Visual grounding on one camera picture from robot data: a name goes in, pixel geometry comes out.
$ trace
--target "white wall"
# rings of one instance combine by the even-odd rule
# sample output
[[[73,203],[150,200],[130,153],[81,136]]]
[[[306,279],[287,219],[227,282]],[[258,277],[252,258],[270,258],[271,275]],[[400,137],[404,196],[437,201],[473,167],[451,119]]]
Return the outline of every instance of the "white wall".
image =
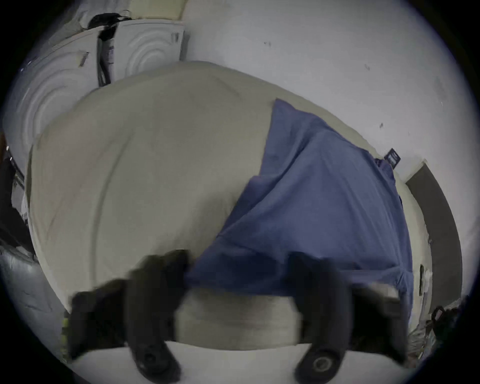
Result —
[[[463,291],[480,250],[480,119],[439,36],[393,0],[189,0],[187,60],[257,76],[334,113],[405,178],[422,160],[450,204]]]

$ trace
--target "bed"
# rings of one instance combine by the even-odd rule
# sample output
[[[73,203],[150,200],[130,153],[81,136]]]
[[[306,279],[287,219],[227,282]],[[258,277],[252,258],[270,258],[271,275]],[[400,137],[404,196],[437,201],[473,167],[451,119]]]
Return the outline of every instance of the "bed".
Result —
[[[381,157],[325,109],[206,62],[97,89],[52,122],[30,153],[26,198],[38,260],[63,305],[77,291],[125,276],[145,255],[185,248],[198,257],[258,174],[276,98]],[[430,247],[420,207],[397,175],[396,188],[412,249],[414,329]],[[287,297],[206,288],[192,289],[176,316],[177,341],[216,349],[294,345],[299,326]]]

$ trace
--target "white bedsheet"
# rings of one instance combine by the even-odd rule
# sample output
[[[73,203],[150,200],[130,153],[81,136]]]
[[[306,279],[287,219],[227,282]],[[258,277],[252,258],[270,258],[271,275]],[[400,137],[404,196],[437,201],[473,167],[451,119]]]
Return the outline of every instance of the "white bedsheet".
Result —
[[[175,248],[199,256],[258,173],[275,98],[320,116],[379,157],[353,129],[275,85],[209,63],[178,63],[85,97],[38,138],[27,177],[38,260],[69,297],[125,276],[142,257]],[[431,268],[421,210],[397,178],[412,246],[418,323],[420,263]],[[193,289],[177,313],[178,341],[206,348],[296,344],[289,298]]]

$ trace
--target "mattress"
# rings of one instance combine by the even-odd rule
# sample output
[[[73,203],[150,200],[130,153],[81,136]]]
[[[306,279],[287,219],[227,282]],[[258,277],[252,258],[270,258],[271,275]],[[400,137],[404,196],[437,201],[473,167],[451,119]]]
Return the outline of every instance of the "mattress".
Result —
[[[29,227],[60,301],[122,277],[148,254],[185,248],[198,257],[258,174],[273,102],[313,113],[358,147],[378,153],[325,109],[241,72],[177,63],[97,89],[38,137],[28,165]],[[396,175],[415,287],[431,263],[421,210]],[[415,289],[410,327],[420,315]],[[261,349],[298,342],[287,297],[192,289],[176,314],[177,341]]]

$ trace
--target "blue blanket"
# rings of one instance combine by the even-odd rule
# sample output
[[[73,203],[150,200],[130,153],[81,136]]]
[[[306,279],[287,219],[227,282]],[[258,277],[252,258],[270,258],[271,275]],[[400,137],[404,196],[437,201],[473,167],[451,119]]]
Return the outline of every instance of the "blue blanket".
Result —
[[[292,251],[332,259],[352,283],[390,284],[411,309],[410,240],[390,165],[277,99],[260,174],[187,281],[291,296],[285,276]]]

